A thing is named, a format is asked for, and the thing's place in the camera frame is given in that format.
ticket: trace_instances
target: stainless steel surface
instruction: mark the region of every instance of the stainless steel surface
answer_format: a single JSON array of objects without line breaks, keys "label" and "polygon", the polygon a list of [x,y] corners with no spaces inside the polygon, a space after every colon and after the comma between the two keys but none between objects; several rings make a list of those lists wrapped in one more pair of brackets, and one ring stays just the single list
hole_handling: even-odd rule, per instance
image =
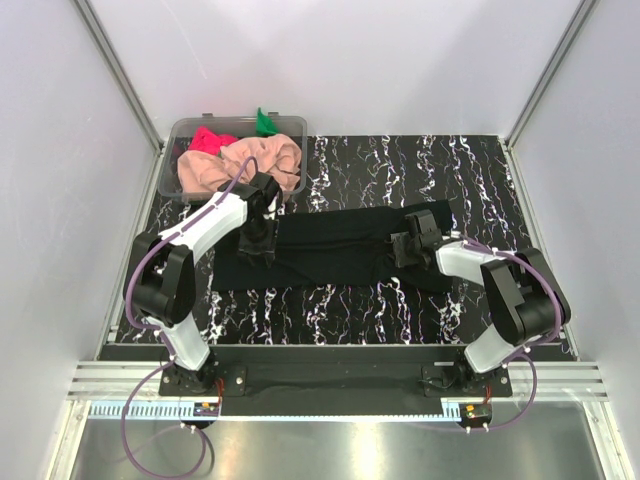
[{"label": "stainless steel surface", "polygon": [[[501,422],[513,405],[496,407]],[[169,422],[131,421],[133,448]],[[536,404],[513,428],[487,434],[433,432],[410,424],[219,422],[205,430],[215,449],[200,479],[599,479],[605,478],[577,404]],[[169,432],[138,454],[147,468],[176,475],[193,466],[196,437]],[[119,424],[89,420],[73,479],[144,479],[124,456]]]},{"label": "stainless steel surface", "polygon": [[531,95],[529,96],[527,103],[520,113],[518,120],[516,120],[511,133],[509,133],[509,136],[507,137],[507,144],[509,145],[509,147],[513,148],[518,142],[518,138],[520,138],[522,131],[531,118],[531,115],[533,115],[533,112],[538,106],[538,103],[540,103],[540,99],[546,92],[547,87],[553,80],[553,77],[558,71],[558,68],[560,68],[562,61],[571,49],[571,46],[580,33],[580,30],[586,23],[589,15],[593,11],[594,7],[598,4],[598,2],[599,0],[582,0],[580,2],[580,5],[578,5],[578,8],[573,14],[573,17],[571,17],[566,30],[562,34],[562,37],[560,38],[556,49],[553,51],[549,62],[542,71],[542,75],[540,75],[538,83],[536,83],[536,86],[531,92]]},{"label": "stainless steel surface", "polygon": [[135,92],[129,77],[127,76],[124,68],[122,67],[122,63],[118,58],[111,42],[109,41],[109,37],[107,36],[102,23],[98,19],[93,6],[91,5],[90,0],[71,0],[71,3],[76,7],[80,18],[87,26],[89,33],[93,37],[98,50],[100,51],[100,55],[104,59],[107,64],[107,67],[113,74],[113,78],[115,79],[122,95],[124,96],[127,104],[131,108],[136,120],[140,124],[140,128],[144,132],[145,136],[149,140],[151,146],[156,150],[156,153],[160,153],[160,148],[162,145],[162,139],[158,132],[156,131],[156,127],[153,125],[151,118],[147,114],[140,98]]}]

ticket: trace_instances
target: red cloth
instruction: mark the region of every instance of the red cloth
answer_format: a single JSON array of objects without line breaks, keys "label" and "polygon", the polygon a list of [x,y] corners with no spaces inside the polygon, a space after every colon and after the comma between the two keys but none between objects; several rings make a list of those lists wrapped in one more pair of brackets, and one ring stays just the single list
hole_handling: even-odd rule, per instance
[{"label": "red cloth", "polygon": [[206,127],[199,127],[193,136],[189,150],[198,150],[199,152],[208,153],[209,155],[217,155],[220,148],[237,142],[238,139],[233,135],[216,135]]}]

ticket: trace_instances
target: green cloth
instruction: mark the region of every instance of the green cloth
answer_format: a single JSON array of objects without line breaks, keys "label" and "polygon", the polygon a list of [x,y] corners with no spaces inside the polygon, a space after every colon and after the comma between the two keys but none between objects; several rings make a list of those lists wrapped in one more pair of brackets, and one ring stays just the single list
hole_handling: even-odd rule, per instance
[{"label": "green cloth", "polygon": [[267,115],[262,113],[262,109],[258,108],[258,115],[256,118],[256,135],[258,137],[270,137],[271,135],[275,135],[278,132],[273,120],[271,120]]}]

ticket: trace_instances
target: black garment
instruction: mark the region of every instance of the black garment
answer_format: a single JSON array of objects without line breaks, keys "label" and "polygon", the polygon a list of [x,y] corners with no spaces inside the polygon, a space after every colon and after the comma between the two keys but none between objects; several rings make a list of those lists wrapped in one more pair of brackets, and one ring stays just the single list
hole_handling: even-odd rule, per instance
[{"label": "black garment", "polygon": [[374,207],[280,217],[275,261],[253,266],[237,253],[238,232],[215,246],[212,289],[265,289],[305,285],[375,285],[397,277],[429,292],[447,292],[451,279],[436,268],[396,268],[390,253],[392,233],[408,231],[405,215],[429,209],[440,230],[453,226],[449,202],[405,208]]}]

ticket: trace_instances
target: black marble surface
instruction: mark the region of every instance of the black marble surface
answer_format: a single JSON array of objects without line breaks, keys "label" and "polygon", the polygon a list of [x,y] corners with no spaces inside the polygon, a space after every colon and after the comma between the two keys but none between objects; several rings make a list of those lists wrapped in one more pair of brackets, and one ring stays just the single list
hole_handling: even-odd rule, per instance
[{"label": "black marble surface", "polygon": [[[497,137],[311,137],[307,188],[288,211],[318,212],[449,199],[454,228],[500,249],[531,245]],[[188,206],[154,199],[147,231],[185,218]],[[431,296],[396,279],[366,288],[214,292],[213,252],[196,268],[194,316],[211,344],[468,343],[490,323],[482,288],[455,281]],[[158,343],[122,319],[116,343]]]}]

